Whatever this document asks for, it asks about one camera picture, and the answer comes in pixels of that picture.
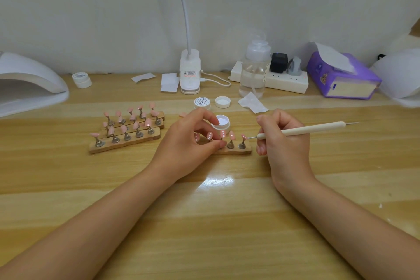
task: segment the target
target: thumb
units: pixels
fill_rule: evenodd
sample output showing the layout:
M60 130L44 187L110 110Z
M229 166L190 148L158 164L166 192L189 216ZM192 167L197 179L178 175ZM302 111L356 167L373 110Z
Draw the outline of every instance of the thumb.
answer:
M200 149L205 158L209 157L211 154L215 153L217 150L225 147L228 142L224 140L211 140L207 144L201 145Z
M266 141L277 141L285 137L272 115L258 115L257 123L264 130Z

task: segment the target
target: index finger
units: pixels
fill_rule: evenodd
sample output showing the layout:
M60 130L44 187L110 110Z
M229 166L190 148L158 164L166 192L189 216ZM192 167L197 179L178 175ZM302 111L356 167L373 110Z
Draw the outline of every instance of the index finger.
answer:
M289 128L301 128L303 125L297 118L291 116L286 111L276 108L273 112L273 117L281 130Z
M183 118L183 121L190 124L191 126L194 126L198 121L201 121L202 119L206 119L211 124L219 125L219 120L214 115L214 113L202 107L196 108L194 111L187 114L186 117Z

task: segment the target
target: white cable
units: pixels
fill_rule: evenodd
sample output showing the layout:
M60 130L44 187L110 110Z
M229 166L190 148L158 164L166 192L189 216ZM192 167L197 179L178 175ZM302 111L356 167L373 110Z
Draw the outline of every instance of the white cable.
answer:
M184 10L184 19L185 19L185 30L186 30L186 48L188 51L188 55L191 55L191 46L189 44L189 24L188 24L188 14L186 12L185 1L181 0L182 9Z
M210 73L206 73L206 72L201 72L201 74L205 74L205 75L211 75L211 76L213 76L213 77L216 77L216 78L218 78L218 79L220 79L220 80L222 80L222 81L224 81L224 82L226 82L226 83L228 83L228 84L222 84L222 83L220 83L220 82L217 82L217 81L215 81L215 80L212 80L212 79L205 79L205 78L200 78L200 82L204 82L204 81L212 81L212 82L215 82L215 83L217 83L217 84L219 84L219 85L221 85L221 86L224 86L224 87L229 87L229 86L231 86L231 83L228 81L228 80L225 80L225 79L222 79L221 77L218 77L217 75L214 75L214 74L210 74Z

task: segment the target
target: white power strip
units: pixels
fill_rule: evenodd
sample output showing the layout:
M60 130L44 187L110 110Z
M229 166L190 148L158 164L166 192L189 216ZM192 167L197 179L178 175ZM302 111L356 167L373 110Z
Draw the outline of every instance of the white power strip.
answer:
M236 62L231 71L230 81L239 82L241 80L242 62ZM299 76L288 75L284 73L275 73L269 71L267 73L267 80L265 81L267 88L279 89L283 91L290 91L296 93L305 93L308 88L308 74L302 71Z

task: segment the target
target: forearm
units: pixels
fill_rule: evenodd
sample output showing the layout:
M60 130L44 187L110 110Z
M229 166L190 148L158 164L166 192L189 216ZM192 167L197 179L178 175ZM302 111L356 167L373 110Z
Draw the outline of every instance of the forearm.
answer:
M365 279L417 279L420 242L414 237L319 182L284 195Z
M2 279L92 279L173 182L146 168L0 269Z

